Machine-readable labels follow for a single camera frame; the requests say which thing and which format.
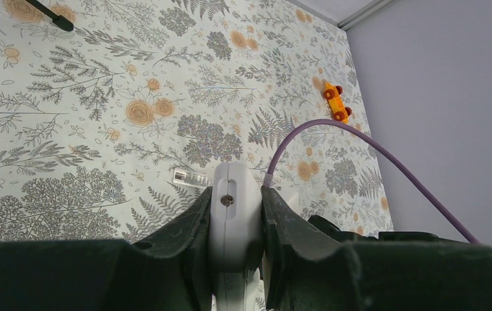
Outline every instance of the yellow toy car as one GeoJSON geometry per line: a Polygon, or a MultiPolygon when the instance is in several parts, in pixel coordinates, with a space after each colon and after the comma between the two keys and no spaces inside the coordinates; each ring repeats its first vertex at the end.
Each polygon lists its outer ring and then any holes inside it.
{"type": "Polygon", "coordinates": [[[328,105],[330,105],[333,119],[348,123],[349,116],[353,113],[353,110],[350,107],[345,107],[343,100],[341,100],[341,93],[343,93],[342,87],[332,86],[328,82],[324,84],[324,98],[326,98],[328,105]]]}

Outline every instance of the white device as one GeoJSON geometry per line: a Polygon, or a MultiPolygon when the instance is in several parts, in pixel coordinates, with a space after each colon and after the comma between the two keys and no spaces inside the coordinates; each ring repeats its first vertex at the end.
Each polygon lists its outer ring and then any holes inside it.
{"type": "Polygon", "coordinates": [[[261,190],[248,167],[240,163],[216,167],[208,252],[218,311],[252,308],[247,296],[259,284],[257,265],[264,249],[261,203],[261,190]]]}

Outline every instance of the wall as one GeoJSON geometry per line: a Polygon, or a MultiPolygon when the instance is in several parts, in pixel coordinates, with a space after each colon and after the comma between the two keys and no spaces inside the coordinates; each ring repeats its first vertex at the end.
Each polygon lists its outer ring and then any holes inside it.
{"type": "Polygon", "coordinates": [[[340,21],[358,12],[373,0],[289,0],[314,15],[337,25],[340,21]]]}
{"type": "MultiPolygon", "coordinates": [[[[348,36],[373,137],[492,245],[492,1],[397,0],[348,36]]],[[[379,161],[396,230],[461,239],[379,161]]]]}

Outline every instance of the screw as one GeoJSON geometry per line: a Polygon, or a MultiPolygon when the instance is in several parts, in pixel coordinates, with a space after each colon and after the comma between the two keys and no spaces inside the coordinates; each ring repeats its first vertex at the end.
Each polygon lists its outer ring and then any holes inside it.
{"type": "Polygon", "coordinates": [[[229,196],[228,194],[221,198],[221,204],[225,205],[226,207],[233,205],[233,203],[234,203],[234,198],[232,196],[229,196]]]}

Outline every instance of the red wheel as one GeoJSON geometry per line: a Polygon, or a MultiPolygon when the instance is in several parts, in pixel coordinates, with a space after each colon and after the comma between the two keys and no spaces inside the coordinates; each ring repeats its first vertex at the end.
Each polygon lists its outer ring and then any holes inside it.
{"type": "Polygon", "coordinates": [[[335,97],[335,92],[332,89],[327,89],[324,91],[324,98],[331,100],[335,97]]]}
{"type": "Polygon", "coordinates": [[[341,112],[341,111],[337,111],[336,113],[333,114],[333,119],[335,121],[343,121],[345,120],[345,113],[341,112]]]}

